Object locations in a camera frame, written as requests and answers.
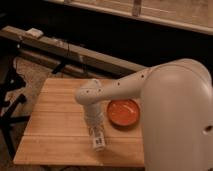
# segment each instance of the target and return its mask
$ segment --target black stand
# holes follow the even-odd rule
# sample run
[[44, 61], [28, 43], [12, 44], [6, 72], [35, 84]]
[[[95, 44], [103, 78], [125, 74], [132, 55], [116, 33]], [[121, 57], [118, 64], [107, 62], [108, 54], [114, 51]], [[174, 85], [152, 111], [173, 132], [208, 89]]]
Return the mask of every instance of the black stand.
[[25, 103], [27, 99], [23, 94], [21, 94], [11, 105], [9, 101], [4, 101], [4, 99], [8, 91], [19, 89], [25, 86], [26, 83], [16, 73], [14, 68], [9, 70], [5, 83], [0, 85], [0, 109], [9, 106], [7, 111], [0, 115], [0, 129], [2, 131], [11, 158], [15, 156], [15, 148], [13, 146], [13, 141], [10, 135], [10, 131], [12, 130], [11, 125], [29, 120], [29, 116], [12, 117], [12, 114], [18, 104]]

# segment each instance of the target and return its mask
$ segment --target wooden tabletop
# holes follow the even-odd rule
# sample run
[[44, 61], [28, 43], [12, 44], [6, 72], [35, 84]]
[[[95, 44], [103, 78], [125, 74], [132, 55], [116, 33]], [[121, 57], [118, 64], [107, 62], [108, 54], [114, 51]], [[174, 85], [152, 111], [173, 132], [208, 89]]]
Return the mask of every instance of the wooden tabletop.
[[[74, 93], [85, 79], [47, 79], [14, 158], [15, 164], [144, 166], [141, 127], [118, 130], [104, 120], [107, 147], [95, 152]], [[111, 80], [101, 80], [103, 84]], [[108, 101], [103, 102], [106, 111]]]

